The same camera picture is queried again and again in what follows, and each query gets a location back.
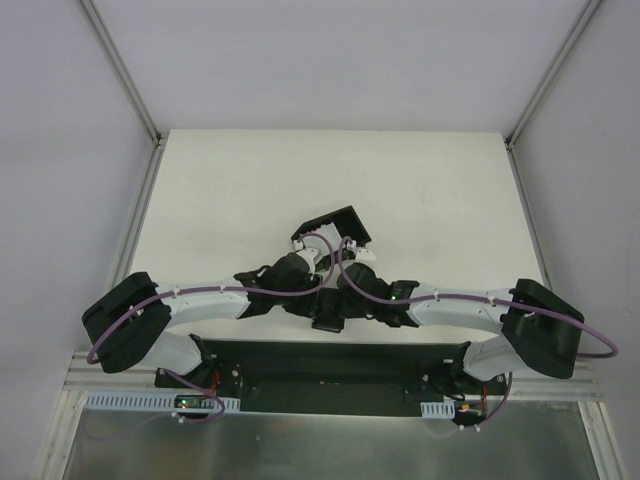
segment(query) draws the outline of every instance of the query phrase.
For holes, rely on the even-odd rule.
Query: white wall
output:
[[[29,478],[150,143],[72,1],[0,5],[0,478]]]
[[[620,345],[596,367],[630,478],[640,469],[638,25],[637,0],[605,4],[516,149],[554,287]]]
[[[586,0],[96,0],[162,131],[509,133]]]

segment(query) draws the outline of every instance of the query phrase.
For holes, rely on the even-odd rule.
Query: gray floor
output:
[[[147,413],[83,413],[110,435]],[[480,433],[448,421],[227,415],[160,418],[122,439],[77,435],[65,479],[597,479],[578,407],[510,402]]]

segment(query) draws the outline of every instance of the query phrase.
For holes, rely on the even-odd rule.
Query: white table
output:
[[[387,281],[487,290],[541,280],[503,140],[470,133],[173,130],[132,271],[171,283],[220,280],[275,262],[301,223],[346,205],[369,231]],[[336,335],[280,308],[173,331],[357,343],[486,338],[364,319]]]

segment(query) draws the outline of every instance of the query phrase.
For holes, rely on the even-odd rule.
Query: metal frame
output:
[[[103,50],[114,76],[123,89],[124,95],[129,100],[154,144],[153,154],[145,172],[135,208],[129,219],[122,247],[109,279],[109,286],[111,287],[126,276],[131,266],[167,137],[166,135],[161,135],[158,131],[94,1],[76,0],[76,3],[93,31],[96,41]],[[513,157],[512,151],[604,3],[605,0],[586,1],[571,30],[538,83],[512,133],[505,141],[540,270],[545,284],[549,287],[551,282],[540,247],[535,220],[531,213],[525,185],[518,172],[517,162]],[[98,389],[134,391],[142,392],[140,393],[141,395],[151,390],[158,391],[153,386],[154,371],[132,369],[116,375],[106,375],[99,367],[88,365],[86,363],[86,355],[86,352],[76,352],[73,356],[53,422],[47,435],[45,447],[36,465],[35,478],[54,480],[63,477],[82,407],[90,391]],[[165,391],[190,392],[182,389]],[[520,401],[560,400],[579,402],[580,412],[599,475],[603,479],[625,478],[621,457],[609,424],[606,407],[602,403],[602,394],[588,363],[577,364],[576,374],[570,381],[549,379],[533,372],[520,373],[515,376],[511,395],[514,400]]]

